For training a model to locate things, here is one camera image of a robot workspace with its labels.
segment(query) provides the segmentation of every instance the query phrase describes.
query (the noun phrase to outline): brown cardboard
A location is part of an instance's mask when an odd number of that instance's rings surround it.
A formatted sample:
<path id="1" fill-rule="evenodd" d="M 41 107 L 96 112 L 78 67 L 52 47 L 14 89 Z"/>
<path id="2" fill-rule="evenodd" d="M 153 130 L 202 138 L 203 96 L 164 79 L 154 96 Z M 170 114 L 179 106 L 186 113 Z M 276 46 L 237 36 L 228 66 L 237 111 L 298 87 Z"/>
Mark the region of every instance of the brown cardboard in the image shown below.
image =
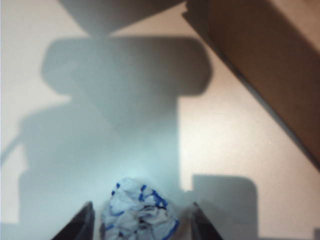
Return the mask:
<path id="1" fill-rule="evenodd" d="M 320 161 L 320 1 L 211 0 L 215 45 Z"/>

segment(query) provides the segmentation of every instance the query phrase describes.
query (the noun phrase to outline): cardboard box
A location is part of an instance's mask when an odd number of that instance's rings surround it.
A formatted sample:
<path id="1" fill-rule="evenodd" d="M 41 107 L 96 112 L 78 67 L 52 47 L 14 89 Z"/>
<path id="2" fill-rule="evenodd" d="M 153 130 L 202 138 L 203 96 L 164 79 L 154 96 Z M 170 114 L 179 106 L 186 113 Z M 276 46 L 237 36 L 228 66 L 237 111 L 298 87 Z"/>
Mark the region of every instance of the cardboard box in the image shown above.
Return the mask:
<path id="1" fill-rule="evenodd" d="M 211 0 L 209 34 L 320 161 L 320 1 Z"/>

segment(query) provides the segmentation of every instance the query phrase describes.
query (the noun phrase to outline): beige surface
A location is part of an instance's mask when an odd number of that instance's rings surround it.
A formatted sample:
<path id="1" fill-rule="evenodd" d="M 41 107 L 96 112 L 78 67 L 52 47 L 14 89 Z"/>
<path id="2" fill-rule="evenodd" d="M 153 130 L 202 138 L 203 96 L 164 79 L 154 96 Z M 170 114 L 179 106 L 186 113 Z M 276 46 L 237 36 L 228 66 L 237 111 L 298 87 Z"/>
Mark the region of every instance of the beige surface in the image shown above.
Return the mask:
<path id="1" fill-rule="evenodd" d="M 313 239 L 319 172 L 185 4 L 77 2 L 2 1 L 1 238 L 50 239 L 93 200 L 99 239 L 113 184 L 131 176 L 198 201 L 225 240 Z"/>

